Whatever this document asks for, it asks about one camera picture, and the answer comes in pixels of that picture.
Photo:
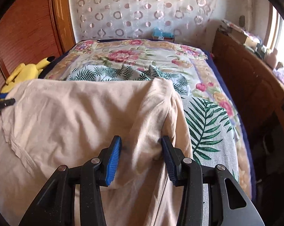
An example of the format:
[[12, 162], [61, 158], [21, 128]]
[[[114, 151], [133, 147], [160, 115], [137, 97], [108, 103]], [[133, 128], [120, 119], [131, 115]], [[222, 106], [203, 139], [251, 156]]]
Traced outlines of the beige t-shirt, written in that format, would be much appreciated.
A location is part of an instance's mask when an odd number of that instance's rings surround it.
[[58, 166], [81, 166], [114, 136], [122, 151], [114, 181], [102, 188], [107, 225], [176, 225], [182, 188], [162, 157], [168, 136], [192, 155], [180, 95], [169, 80], [26, 81], [0, 113], [0, 213], [18, 225]]

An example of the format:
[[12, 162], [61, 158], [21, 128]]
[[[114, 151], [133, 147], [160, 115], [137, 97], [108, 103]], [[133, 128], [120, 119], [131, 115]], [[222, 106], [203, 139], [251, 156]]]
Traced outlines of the yellow Pikachu plush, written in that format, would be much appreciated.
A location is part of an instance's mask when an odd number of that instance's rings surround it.
[[5, 85], [1, 89], [1, 93], [9, 93], [16, 85], [27, 80], [37, 79], [40, 73], [48, 66], [55, 56], [42, 59], [37, 64], [20, 63], [6, 79]]

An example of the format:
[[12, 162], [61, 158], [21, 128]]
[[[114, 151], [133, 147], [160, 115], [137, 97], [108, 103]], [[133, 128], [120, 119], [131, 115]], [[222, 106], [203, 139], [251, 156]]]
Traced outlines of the palm leaf print sheet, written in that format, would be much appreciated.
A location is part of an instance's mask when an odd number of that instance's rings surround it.
[[116, 69], [102, 65], [75, 68], [68, 81], [150, 81], [155, 78], [170, 80], [179, 93], [188, 125], [192, 158], [200, 165], [215, 167], [223, 164], [235, 180], [239, 168], [235, 141], [237, 135], [225, 108], [202, 96], [193, 96], [187, 78], [181, 73], [165, 73], [156, 66], [146, 69], [123, 64]]

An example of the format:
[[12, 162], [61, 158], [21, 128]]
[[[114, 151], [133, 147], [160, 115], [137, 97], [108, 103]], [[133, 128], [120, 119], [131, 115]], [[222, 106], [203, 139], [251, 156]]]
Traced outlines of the wooden slatted wardrobe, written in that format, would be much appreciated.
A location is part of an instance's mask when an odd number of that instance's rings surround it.
[[69, 0], [0, 0], [0, 88], [18, 64], [59, 57], [74, 44]]

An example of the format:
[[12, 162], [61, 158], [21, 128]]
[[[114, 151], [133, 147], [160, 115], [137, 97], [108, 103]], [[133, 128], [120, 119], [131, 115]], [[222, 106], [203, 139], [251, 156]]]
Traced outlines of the long wooden cabinet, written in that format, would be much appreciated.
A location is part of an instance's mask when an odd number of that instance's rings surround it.
[[271, 126], [272, 117], [284, 134], [284, 84], [267, 64], [220, 29], [211, 51], [247, 134]]

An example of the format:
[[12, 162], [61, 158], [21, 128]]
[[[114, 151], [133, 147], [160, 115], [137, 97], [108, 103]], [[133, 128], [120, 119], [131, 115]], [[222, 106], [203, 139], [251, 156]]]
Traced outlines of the circle pattern sheer curtain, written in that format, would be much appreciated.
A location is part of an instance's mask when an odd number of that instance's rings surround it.
[[202, 47], [217, 0], [69, 0], [75, 39], [151, 38], [155, 27], [175, 42]]

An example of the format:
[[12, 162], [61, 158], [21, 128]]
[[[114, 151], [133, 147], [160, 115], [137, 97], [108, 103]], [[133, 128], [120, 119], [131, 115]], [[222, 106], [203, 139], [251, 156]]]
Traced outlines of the floral quilt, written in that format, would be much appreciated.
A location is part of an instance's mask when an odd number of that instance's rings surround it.
[[123, 64], [142, 69], [152, 65], [165, 73], [181, 73], [187, 78], [193, 96], [205, 97], [226, 109], [237, 135], [235, 150], [239, 168], [238, 182], [253, 199], [255, 177], [246, 130], [209, 52], [187, 45], [146, 39], [85, 40], [49, 64], [41, 78], [66, 80], [75, 68], [85, 65], [119, 69]]

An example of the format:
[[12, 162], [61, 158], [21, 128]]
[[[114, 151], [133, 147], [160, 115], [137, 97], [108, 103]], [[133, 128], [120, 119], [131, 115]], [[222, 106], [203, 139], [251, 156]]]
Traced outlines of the cardboard box on cabinet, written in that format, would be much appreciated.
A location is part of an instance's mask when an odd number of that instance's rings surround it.
[[250, 47], [252, 49], [256, 49], [257, 44], [260, 43], [260, 40], [258, 38], [253, 38], [248, 35], [246, 35], [243, 32], [239, 32], [237, 30], [232, 30], [230, 33], [230, 36], [235, 39], [238, 43], [245, 45], [247, 47]]

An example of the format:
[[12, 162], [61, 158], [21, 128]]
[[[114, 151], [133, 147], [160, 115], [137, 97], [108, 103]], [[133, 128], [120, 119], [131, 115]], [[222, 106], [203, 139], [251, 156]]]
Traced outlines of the blue tissue box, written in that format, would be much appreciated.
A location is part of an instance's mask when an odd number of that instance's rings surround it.
[[174, 41], [175, 36], [173, 33], [165, 32], [158, 27], [155, 27], [152, 31], [152, 38], [154, 40], [166, 40], [166, 41]]

